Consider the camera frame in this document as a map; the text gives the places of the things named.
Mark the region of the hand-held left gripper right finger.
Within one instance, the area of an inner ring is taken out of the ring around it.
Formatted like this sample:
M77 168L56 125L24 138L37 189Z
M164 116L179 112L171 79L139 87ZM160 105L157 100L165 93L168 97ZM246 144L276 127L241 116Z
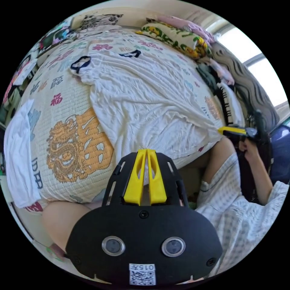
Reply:
M155 150L147 150L150 205L164 204L167 200L162 174Z

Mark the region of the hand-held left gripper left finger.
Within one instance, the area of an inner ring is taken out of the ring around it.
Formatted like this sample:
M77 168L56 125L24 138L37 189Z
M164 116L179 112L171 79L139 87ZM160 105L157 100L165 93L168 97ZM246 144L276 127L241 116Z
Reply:
M128 204L141 204L146 158L146 149L139 150L136 153L136 158L133 163L128 185L124 194L124 201Z

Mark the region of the person's right hand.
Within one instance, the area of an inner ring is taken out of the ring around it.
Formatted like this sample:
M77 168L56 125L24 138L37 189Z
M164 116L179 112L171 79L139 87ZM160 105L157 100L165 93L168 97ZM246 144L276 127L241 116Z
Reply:
M260 159L257 145L248 138L239 141L239 150L244 153L244 156L250 165L257 163Z

